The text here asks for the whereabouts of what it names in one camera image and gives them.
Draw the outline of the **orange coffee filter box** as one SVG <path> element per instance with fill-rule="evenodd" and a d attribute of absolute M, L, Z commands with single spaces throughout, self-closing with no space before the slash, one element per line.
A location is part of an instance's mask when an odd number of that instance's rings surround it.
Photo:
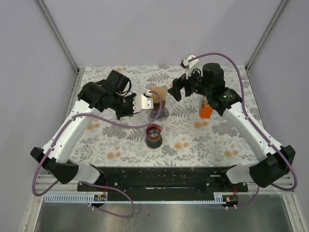
<path fill-rule="evenodd" d="M 199 116 L 204 119 L 210 119 L 213 113 L 213 109 L 210 107 L 209 102 L 206 97 L 202 100 L 202 105 L 200 108 Z"/>

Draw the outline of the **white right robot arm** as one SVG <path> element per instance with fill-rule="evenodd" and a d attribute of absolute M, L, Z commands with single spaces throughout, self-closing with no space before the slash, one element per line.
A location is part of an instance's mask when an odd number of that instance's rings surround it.
<path fill-rule="evenodd" d="M 240 182 L 252 182 L 266 188 L 275 186 L 275 181 L 289 172 L 295 176 L 292 169 L 295 158 L 293 147 L 283 146 L 258 124 L 246 108 L 244 98 L 225 86 L 224 74 L 195 72 L 189 77 L 183 74 L 173 80 L 168 92 L 176 101 L 180 101 L 182 89 L 187 97 L 193 93 L 206 97 L 210 107 L 245 139 L 258 160 L 251 166 L 229 168 L 219 180 L 223 190 L 231 191 Z"/>

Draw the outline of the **brown paper coffee filter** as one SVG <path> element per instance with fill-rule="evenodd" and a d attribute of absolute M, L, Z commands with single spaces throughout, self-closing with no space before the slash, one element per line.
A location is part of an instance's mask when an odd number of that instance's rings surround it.
<path fill-rule="evenodd" d="M 162 102 L 167 97 L 167 91 L 163 87 L 153 87 L 150 90 L 156 92 L 160 96 Z M 153 99 L 153 103 L 159 104 L 159 97 L 155 93 L 152 93 L 151 98 Z"/>

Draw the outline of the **round wooden dripper holder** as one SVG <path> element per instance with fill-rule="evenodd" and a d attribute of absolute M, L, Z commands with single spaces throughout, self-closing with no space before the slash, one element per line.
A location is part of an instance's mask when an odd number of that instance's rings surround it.
<path fill-rule="evenodd" d="M 166 105 L 166 101 L 163 100 L 163 101 L 162 101 L 162 106 L 161 106 L 161 109 L 162 109 L 162 110 L 165 108 L 165 105 Z M 157 111 L 159 111 L 159 108 L 160 108 L 160 103 L 159 103 L 159 102 L 158 102 L 158 103 L 153 103 L 153 109 L 152 109 L 152 111 L 157 112 Z"/>

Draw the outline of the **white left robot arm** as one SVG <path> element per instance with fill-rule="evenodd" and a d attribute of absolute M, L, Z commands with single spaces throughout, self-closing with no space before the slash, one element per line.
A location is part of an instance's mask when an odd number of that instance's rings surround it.
<path fill-rule="evenodd" d="M 92 166 L 77 164 L 70 160 L 70 155 L 91 124 L 106 109 L 115 111 L 117 119 L 133 116 L 139 96 L 130 94 L 131 81 L 126 77 L 89 82 L 82 87 L 77 96 L 72 112 L 51 140 L 42 148 L 34 147 L 30 155 L 58 182 L 67 184 L 72 180 L 88 182 L 94 191 L 103 189 L 105 180 L 100 171 Z"/>

